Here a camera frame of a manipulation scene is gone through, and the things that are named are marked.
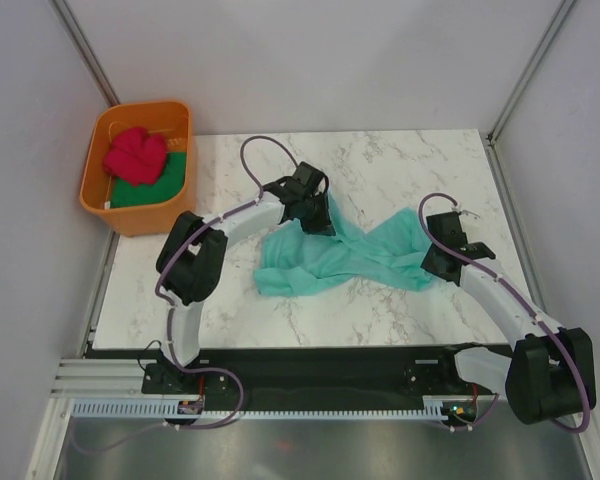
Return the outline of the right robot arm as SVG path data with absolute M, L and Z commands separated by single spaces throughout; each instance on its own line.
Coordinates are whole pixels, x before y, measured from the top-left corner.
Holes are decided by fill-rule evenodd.
M 432 244 L 422 268 L 472 297 L 505 336 L 511 356 L 486 347 L 458 349 L 438 368 L 447 392 L 472 383 L 506 397 L 525 425 L 550 421 L 582 433 L 596 405 L 593 345 L 581 328 L 564 328 L 523 295 L 484 243 L 470 243 L 456 211 L 420 216 Z

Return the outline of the teal t shirt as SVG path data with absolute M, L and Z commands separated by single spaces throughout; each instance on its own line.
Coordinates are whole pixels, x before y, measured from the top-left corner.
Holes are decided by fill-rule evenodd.
M 434 282 L 421 268 L 431 242 L 413 209 L 364 231 L 341 213 L 334 198 L 329 207 L 333 236 L 309 235 L 294 220 L 264 237 L 253 274 L 261 295 L 313 296 L 354 278 L 413 292 Z

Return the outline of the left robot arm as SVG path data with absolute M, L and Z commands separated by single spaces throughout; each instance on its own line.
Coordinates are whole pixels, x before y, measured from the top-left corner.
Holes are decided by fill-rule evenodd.
M 293 220 L 309 235 L 333 236 L 328 190 L 323 172 L 297 172 L 264 185 L 255 198 L 226 212 L 178 216 L 156 261 L 155 286 L 155 295 L 168 305 L 161 350 L 170 364 L 164 379 L 176 392 L 188 393 L 198 385 L 200 371 L 192 362 L 201 350 L 202 310 L 218 287 L 227 252 L 260 231 Z

